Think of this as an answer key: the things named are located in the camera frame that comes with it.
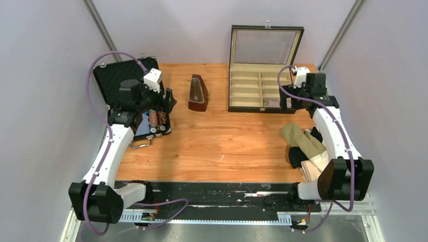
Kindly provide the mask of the olive green white underwear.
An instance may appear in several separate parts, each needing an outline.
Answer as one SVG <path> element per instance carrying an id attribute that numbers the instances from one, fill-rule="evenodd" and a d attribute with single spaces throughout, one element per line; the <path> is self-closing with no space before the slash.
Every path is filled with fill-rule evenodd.
<path id="1" fill-rule="evenodd" d="M 281 136 L 292 147 L 298 147 L 320 172 L 329 163 L 325 145 L 310 134 L 303 131 L 297 124 L 287 124 L 280 130 Z"/>

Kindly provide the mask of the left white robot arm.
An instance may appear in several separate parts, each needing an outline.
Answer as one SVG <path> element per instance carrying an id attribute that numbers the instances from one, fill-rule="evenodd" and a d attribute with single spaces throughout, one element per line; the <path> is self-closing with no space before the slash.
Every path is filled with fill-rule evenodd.
<path id="1" fill-rule="evenodd" d="M 115 177 L 125 151 L 149 110 L 172 111 L 176 101 L 172 90 L 162 81 L 130 79 L 119 86 L 119 99 L 108 117 L 108 132 L 104 137 L 92 167 L 81 182 L 71 183 L 68 194 L 75 215 L 80 221 L 115 224 L 124 209 L 137 203 L 142 208 L 154 204 L 149 182 L 134 180 L 115 189 Z"/>

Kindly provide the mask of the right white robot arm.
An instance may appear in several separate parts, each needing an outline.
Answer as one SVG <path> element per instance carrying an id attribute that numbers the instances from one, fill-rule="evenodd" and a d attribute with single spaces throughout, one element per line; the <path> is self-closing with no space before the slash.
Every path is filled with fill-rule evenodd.
<path id="1" fill-rule="evenodd" d="M 304 82 L 281 85 L 281 73 L 277 74 L 280 90 L 280 104 L 287 108 L 286 99 L 290 98 L 294 109 L 306 109 L 316 123 L 322 141 L 310 132 L 303 131 L 299 125 L 288 124 L 280 134 L 292 147 L 297 147 L 306 156 L 309 166 L 303 170 L 311 175 L 303 183 L 294 186 L 294 192 L 288 197 L 289 206 L 302 210 L 308 200 L 362 201 L 374 173 L 374 164 L 370 159 L 362 158 L 353 146 L 341 120 L 341 112 L 334 96 L 327 96 L 326 76 L 323 73 L 303 73 L 297 70 L 297 79 Z"/>

